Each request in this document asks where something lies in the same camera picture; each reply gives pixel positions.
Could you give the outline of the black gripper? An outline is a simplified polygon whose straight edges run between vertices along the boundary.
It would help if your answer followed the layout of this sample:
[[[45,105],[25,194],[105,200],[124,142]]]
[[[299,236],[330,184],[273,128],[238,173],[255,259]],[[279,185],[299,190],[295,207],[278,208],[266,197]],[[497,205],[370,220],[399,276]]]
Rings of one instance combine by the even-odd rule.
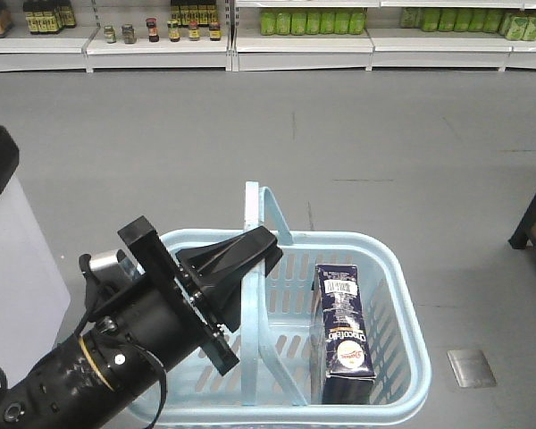
[[[242,280],[265,261],[270,272],[283,256],[276,236],[263,226],[227,240],[184,248],[172,257],[143,216],[118,235],[155,290],[145,322],[134,323],[135,338],[168,370],[201,348],[220,374],[238,362],[224,339],[223,326],[241,326]]]

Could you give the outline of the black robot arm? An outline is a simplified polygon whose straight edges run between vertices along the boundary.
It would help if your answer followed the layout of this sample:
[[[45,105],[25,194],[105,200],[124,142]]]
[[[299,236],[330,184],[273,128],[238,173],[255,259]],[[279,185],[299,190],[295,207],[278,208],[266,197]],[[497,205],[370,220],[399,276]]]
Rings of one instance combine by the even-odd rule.
[[[241,323],[241,283],[281,259],[263,226],[171,254],[145,218],[121,228],[130,251],[109,270],[80,258],[86,310],[71,336],[9,386],[0,368],[0,428],[99,428],[201,349],[221,374],[238,357],[225,339]]]

